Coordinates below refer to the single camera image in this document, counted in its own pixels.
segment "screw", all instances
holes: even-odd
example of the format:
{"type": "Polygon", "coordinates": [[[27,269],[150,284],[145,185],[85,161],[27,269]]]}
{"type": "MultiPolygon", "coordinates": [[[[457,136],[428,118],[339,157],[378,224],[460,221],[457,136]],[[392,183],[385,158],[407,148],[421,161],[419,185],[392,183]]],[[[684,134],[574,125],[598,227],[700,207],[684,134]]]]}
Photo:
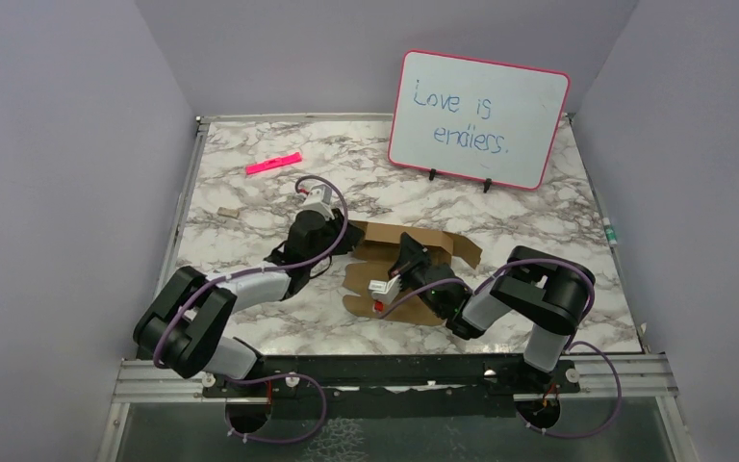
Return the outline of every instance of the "screw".
{"type": "Polygon", "coordinates": [[[570,368],[567,371],[565,371],[565,378],[568,379],[571,383],[578,383],[579,382],[579,371],[577,371],[574,368],[570,368]]]}

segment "metal frame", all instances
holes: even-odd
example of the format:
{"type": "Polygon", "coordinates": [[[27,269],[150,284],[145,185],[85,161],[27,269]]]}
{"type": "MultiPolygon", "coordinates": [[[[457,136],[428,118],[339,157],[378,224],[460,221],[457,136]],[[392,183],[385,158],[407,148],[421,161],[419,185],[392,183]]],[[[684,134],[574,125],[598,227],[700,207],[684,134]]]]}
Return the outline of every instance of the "metal frame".
{"type": "MultiPolygon", "coordinates": [[[[203,116],[197,118],[197,133],[183,190],[177,203],[172,239],[168,241],[166,255],[157,281],[157,292],[175,268],[180,241],[185,227],[191,196],[199,171],[200,161],[213,122],[262,121],[301,122],[318,120],[392,120],[391,114],[282,114],[282,115],[234,115],[203,116]]],[[[676,462],[698,462],[689,431],[681,418],[677,404],[678,388],[675,385],[667,358],[663,354],[610,355],[622,383],[623,396],[631,398],[655,398],[662,423],[676,462]]],[[[601,357],[597,355],[565,356],[575,362],[580,373],[581,392],[564,394],[561,399],[612,398],[616,395],[613,375],[601,357]]],[[[122,437],[133,403],[265,403],[266,398],[204,398],[202,379],[197,375],[183,379],[171,370],[154,368],[150,361],[124,360],[120,364],[115,391],[112,397],[109,419],[98,451],[98,462],[114,462],[120,451],[122,437]]],[[[515,400],[538,398],[539,395],[514,395],[515,400]]]]}
{"type": "MultiPolygon", "coordinates": [[[[598,355],[563,356],[573,361],[579,372],[579,393],[562,394],[560,399],[613,398],[616,383],[610,368],[598,355]]],[[[670,364],[663,354],[622,354],[611,356],[619,372],[622,395],[627,398],[673,398],[678,394],[670,364]]],[[[265,403],[266,398],[204,398],[202,377],[198,374],[190,379],[168,369],[157,369],[151,361],[123,361],[117,376],[112,404],[138,402],[219,402],[219,403],[265,403]]],[[[450,384],[435,385],[444,388],[450,384]]],[[[535,399],[541,394],[514,395],[515,400],[535,399]]]]}

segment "lavender backdrop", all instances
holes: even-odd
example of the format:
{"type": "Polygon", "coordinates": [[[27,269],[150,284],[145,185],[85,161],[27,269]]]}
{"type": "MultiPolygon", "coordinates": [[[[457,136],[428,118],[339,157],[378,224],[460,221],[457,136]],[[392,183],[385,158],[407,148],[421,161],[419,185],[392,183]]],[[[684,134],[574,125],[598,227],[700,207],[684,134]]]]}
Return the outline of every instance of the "lavender backdrop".
{"type": "Polygon", "coordinates": [[[739,2],[642,0],[573,128],[701,460],[739,460],[739,2]]]}
{"type": "Polygon", "coordinates": [[[130,0],[0,2],[0,461],[93,460],[193,127],[130,0]]]}

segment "marble surface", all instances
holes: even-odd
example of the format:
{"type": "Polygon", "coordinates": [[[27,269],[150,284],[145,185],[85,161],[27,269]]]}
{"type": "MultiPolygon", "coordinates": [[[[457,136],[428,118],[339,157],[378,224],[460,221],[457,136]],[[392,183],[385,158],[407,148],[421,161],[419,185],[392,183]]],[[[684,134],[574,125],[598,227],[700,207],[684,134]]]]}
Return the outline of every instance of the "marble surface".
{"type": "MultiPolygon", "coordinates": [[[[459,259],[452,267],[473,287],[503,264],[518,244],[580,263],[597,277],[596,303],[577,339],[608,351],[639,352],[633,322],[596,203],[567,120],[560,122],[543,186],[536,192],[395,167],[386,157],[389,121],[214,122],[199,166],[179,246],[178,266],[230,272],[258,266],[287,236],[302,198],[293,182],[321,175],[343,192],[356,219],[462,233],[483,248],[477,269],[459,259]],[[251,177],[244,167],[300,150],[303,162],[251,177]],[[239,210],[237,218],[217,215],[239,210]]],[[[349,291],[344,267],[332,268],[301,293],[231,317],[226,336],[264,353],[370,354],[520,352],[532,323],[517,313],[498,320],[472,341],[442,326],[356,318],[342,305],[349,291]]]]}

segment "purple cable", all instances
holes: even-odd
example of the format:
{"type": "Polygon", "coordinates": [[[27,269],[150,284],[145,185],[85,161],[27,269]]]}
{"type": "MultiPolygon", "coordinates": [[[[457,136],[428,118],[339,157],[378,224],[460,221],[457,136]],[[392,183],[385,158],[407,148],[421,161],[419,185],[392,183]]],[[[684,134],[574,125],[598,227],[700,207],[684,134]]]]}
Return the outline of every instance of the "purple cable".
{"type": "Polygon", "coordinates": [[[402,297],[402,298],[401,298],[400,300],[398,300],[398,301],[396,301],[396,302],[393,302],[393,304],[392,304],[392,305],[390,305],[390,309],[389,309],[389,310],[386,310],[386,311],[384,311],[384,312],[383,312],[383,313],[381,314],[381,316],[379,316],[378,318],[379,318],[380,320],[383,320],[384,318],[388,317],[388,316],[389,316],[389,315],[390,315],[390,314],[391,314],[391,313],[392,313],[392,312],[393,312],[393,311],[395,310],[395,308],[397,308],[398,306],[400,306],[401,304],[403,304],[403,302],[405,302],[406,300],[408,300],[408,299],[412,298],[413,296],[415,296],[415,295],[417,295],[417,294],[420,294],[421,292],[426,292],[426,291],[428,291],[429,289],[432,289],[432,288],[434,288],[434,287],[440,286],[440,285],[442,285],[442,284],[460,284],[460,285],[462,285],[463,287],[465,287],[466,289],[468,289],[468,290],[469,290],[469,292],[471,292],[471,287],[469,287],[469,285],[468,285],[468,284],[466,284],[466,283],[465,283],[465,282],[463,281],[463,279],[458,279],[458,278],[454,278],[454,277],[449,277],[449,278],[447,278],[447,279],[441,279],[440,281],[435,281],[435,282],[432,282],[432,283],[426,284],[425,286],[423,286],[423,287],[420,287],[420,288],[418,288],[418,289],[416,289],[416,290],[414,290],[414,291],[410,292],[410,293],[409,293],[409,294],[407,294],[407,295],[404,295],[404,296],[403,296],[403,297],[402,297]]]}
{"type": "Polygon", "coordinates": [[[238,380],[231,377],[225,377],[228,379],[229,382],[234,383],[236,385],[256,385],[258,383],[265,383],[269,382],[271,380],[278,380],[282,378],[288,378],[288,377],[297,377],[297,378],[303,378],[310,382],[311,385],[316,387],[317,390],[319,390],[319,395],[321,395],[321,415],[319,416],[319,420],[316,421],[316,424],[313,425],[313,428],[308,431],[307,433],[296,436],[294,438],[288,438],[286,440],[277,440],[274,438],[264,438],[261,436],[250,436],[248,433],[240,433],[239,431],[235,430],[234,427],[231,425],[231,419],[228,411],[225,411],[225,423],[228,425],[228,428],[230,429],[230,432],[228,433],[228,436],[230,435],[237,435],[244,442],[250,441],[257,441],[259,443],[272,443],[274,445],[292,445],[294,443],[302,442],[311,436],[315,435],[321,428],[324,426],[324,421],[327,419],[327,395],[324,393],[324,388],[321,387],[321,385],[315,381],[315,379],[309,375],[305,375],[303,373],[279,373],[277,375],[271,375],[270,377],[261,377],[261,378],[254,378],[252,380],[238,380]]]}
{"type": "Polygon", "coordinates": [[[528,423],[528,421],[522,415],[518,414],[520,415],[520,419],[522,419],[522,421],[525,422],[525,426],[536,431],[537,433],[542,433],[543,436],[549,436],[551,438],[559,438],[562,440],[577,440],[580,438],[590,438],[591,436],[598,435],[599,433],[604,431],[605,428],[612,425],[613,422],[616,421],[616,418],[619,417],[619,411],[622,409],[622,383],[619,381],[619,373],[616,371],[616,367],[613,365],[613,362],[610,361],[610,358],[608,358],[607,354],[602,352],[602,350],[598,349],[597,347],[587,342],[583,342],[579,340],[579,341],[573,342],[571,344],[571,347],[576,347],[577,345],[585,345],[586,347],[592,349],[599,356],[601,356],[602,359],[604,359],[604,362],[607,363],[607,366],[610,367],[610,371],[613,373],[613,378],[616,379],[616,406],[613,408],[613,412],[610,414],[610,417],[608,417],[607,420],[604,421],[603,424],[585,433],[554,433],[552,431],[546,431],[545,433],[543,433],[542,429],[537,428],[536,426],[528,423]]]}
{"type": "Polygon", "coordinates": [[[203,294],[205,294],[209,289],[214,287],[216,284],[220,282],[224,282],[226,280],[230,281],[232,279],[236,279],[238,277],[247,276],[248,274],[255,274],[257,272],[272,272],[272,271],[286,271],[286,270],[295,270],[296,268],[302,268],[306,267],[308,265],[313,265],[324,258],[327,257],[327,255],[330,254],[333,250],[335,250],[336,246],[341,242],[341,240],[344,238],[344,234],[346,233],[346,227],[348,225],[347,220],[347,209],[346,209],[346,200],[344,199],[344,195],[341,191],[339,191],[338,188],[336,188],[336,185],[330,183],[328,180],[325,180],[324,178],[321,178],[317,175],[304,175],[301,178],[297,179],[295,181],[295,190],[298,193],[299,188],[298,185],[301,184],[304,180],[318,180],[321,183],[324,183],[325,185],[329,186],[339,197],[339,199],[342,202],[342,209],[344,209],[344,224],[342,225],[342,230],[339,232],[338,237],[336,240],[327,247],[326,250],[321,252],[319,256],[313,257],[310,260],[306,260],[301,263],[294,263],[292,265],[284,265],[281,267],[264,267],[264,268],[248,268],[248,269],[242,269],[240,271],[227,274],[224,276],[216,277],[208,282],[205,283],[202,287],[199,288],[196,292],[194,292],[191,297],[177,310],[177,314],[174,315],[174,318],[171,319],[171,322],[168,323],[168,326],[166,327],[166,330],[163,332],[163,336],[160,337],[160,341],[157,342],[157,346],[154,348],[154,355],[152,358],[152,361],[154,362],[154,366],[158,369],[166,369],[166,364],[162,361],[163,358],[163,350],[166,347],[166,339],[169,335],[171,335],[171,332],[174,331],[174,329],[177,327],[177,323],[180,322],[180,320],[183,318],[183,316],[186,314],[188,310],[190,310],[193,306],[193,304],[197,301],[198,298],[200,298],[203,294]]]}
{"type": "MultiPolygon", "coordinates": [[[[585,304],[585,310],[582,312],[582,317],[579,318],[579,321],[582,321],[585,319],[586,316],[588,316],[588,313],[591,312],[591,308],[594,307],[594,298],[596,297],[596,292],[594,290],[594,283],[591,282],[590,279],[588,279],[588,276],[585,275],[584,272],[582,272],[581,269],[575,267],[574,265],[571,265],[568,262],[563,262],[562,260],[555,260],[552,258],[527,258],[525,260],[517,260],[515,262],[507,263],[501,267],[499,267],[494,274],[489,276],[488,279],[483,281],[479,286],[477,286],[477,289],[474,290],[474,294],[478,295],[481,292],[483,292],[483,289],[486,288],[489,284],[492,283],[502,272],[509,270],[511,268],[521,267],[523,265],[540,265],[540,264],[551,264],[551,265],[557,265],[560,266],[566,270],[573,271],[574,274],[579,276],[579,279],[584,281],[585,287],[588,290],[588,302],[585,304]]],[[[568,341],[565,343],[565,349],[568,349],[572,346],[573,337],[576,335],[576,331],[573,332],[571,337],[568,338],[568,341]]]]}

